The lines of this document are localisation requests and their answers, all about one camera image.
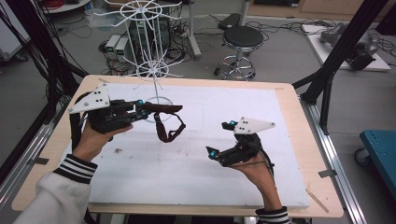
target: desk leg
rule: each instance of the desk leg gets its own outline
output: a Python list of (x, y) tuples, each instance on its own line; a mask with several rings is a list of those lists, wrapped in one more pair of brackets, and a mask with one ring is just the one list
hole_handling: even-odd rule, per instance
[(187, 36), (190, 40), (190, 45), (193, 51), (193, 59), (198, 60), (201, 57), (201, 51), (199, 50), (197, 41), (194, 36), (194, 0), (190, 0), (190, 25), (189, 30), (187, 30)]

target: white mounting plate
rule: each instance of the white mounting plate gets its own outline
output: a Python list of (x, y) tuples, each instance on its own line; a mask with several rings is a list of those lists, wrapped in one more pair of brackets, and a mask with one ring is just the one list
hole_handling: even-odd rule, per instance
[(82, 98), (79, 102), (69, 108), (70, 114), (76, 114), (83, 111), (90, 111), (110, 106), (110, 97), (106, 83), (100, 83), (96, 90)]
[(235, 126), (233, 132), (239, 134), (252, 134), (274, 127), (275, 124), (273, 122), (242, 117)]

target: striped cuff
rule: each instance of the striped cuff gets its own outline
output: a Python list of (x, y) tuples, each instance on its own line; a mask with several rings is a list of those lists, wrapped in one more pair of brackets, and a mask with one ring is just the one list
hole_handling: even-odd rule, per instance
[(98, 165), (83, 161), (71, 154), (67, 154), (61, 165), (53, 173), (62, 175), (78, 183), (90, 184)]
[(260, 221), (265, 223), (290, 223), (288, 208), (282, 207), (279, 210), (265, 211), (264, 208), (256, 210), (256, 214), (259, 216)]

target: gray machine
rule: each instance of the gray machine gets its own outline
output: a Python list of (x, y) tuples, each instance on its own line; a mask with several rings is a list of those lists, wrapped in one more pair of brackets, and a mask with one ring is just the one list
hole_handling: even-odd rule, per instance
[[(335, 46), (341, 35), (347, 28), (347, 24), (338, 23), (331, 30), (327, 30), (321, 33), (320, 42), (329, 43), (332, 47)], [(378, 51), (378, 39), (369, 36), (368, 32), (365, 32), (355, 48), (349, 52), (346, 62), (352, 67), (353, 70), (363, 70), (371, 62), (375, 61), (373, 55)]]

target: white sleeve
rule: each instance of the white sleeve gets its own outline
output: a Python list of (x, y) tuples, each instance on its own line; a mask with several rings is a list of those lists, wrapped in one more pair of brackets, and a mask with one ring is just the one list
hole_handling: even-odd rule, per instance
[(82, 223), (97, 165), (67, 155), (37, 182), (36, 196), (14, 223)]

